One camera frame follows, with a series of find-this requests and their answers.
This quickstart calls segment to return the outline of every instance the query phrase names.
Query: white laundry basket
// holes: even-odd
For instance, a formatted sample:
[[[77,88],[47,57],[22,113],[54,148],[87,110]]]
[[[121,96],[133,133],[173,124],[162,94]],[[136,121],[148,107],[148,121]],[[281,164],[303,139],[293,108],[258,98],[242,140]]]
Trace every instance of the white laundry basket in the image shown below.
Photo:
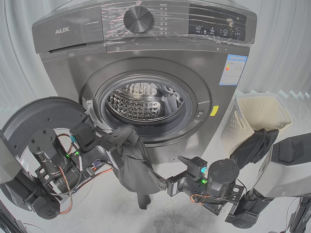
[[[282,134],[292,124],[292,118],[280,100],[273,93],[252,93],[238,95],[222,140],[228,154],[254,134],[254,130],[278,129]]]

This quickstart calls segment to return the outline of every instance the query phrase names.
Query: white curtain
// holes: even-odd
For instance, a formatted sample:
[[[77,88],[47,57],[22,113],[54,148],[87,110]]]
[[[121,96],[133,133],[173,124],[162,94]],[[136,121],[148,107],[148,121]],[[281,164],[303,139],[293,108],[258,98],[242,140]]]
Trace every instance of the white curtain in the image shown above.
[[[19,107],[53,96],[31,26],[70,0],[2,0],[0,32],[0,127]],[[238,89],[244,93],[311,92],[311,0],[235,0],[258,16],[255,45]]]

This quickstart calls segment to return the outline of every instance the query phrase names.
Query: power button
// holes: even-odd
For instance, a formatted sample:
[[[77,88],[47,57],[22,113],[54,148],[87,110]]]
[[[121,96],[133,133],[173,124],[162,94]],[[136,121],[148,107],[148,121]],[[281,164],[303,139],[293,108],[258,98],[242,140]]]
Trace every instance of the power button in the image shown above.
[[[240,38],[240,37],[242,36],[242,32],[241,32],[240,30],[237,30],[237,31],[235,32],[235,36],[238,37],[238,38]]]

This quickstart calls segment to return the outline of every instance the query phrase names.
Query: dark fabric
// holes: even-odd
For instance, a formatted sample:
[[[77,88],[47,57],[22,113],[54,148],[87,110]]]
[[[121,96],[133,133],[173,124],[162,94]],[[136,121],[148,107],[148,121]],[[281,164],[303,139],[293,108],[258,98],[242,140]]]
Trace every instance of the dark fabric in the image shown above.
[[[256,130],[250,138],[237,147],[230,155],[230,159],[234,160],[240,169],[250,162],[257,163],[268,153],[278,134],[279,130],[268,132],[265,129]]]
[[[124,144],[117,146],[124,166],[120,170],[114,169],[114,173],[126,189],[137,193],[139,207],[147,209],[147,204],[150,204],[148,194],[160,191],[149,175],[149,168],[152,169],[150,157],[136,128],[132,125],[121,126],[103,138],[114,144],[111,136],[120,137],[121,135],[128,135]]]

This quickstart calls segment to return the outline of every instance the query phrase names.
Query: yellow sticker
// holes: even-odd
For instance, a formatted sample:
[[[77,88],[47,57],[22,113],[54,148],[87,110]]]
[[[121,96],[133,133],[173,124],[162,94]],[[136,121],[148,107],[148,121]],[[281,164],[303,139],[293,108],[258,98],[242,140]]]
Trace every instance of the yellow sticker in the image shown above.
[[[218,105],[213,107],[212,113],[210,114],[210,116],[214,116],[216,115],[217,111],[218,111]]]

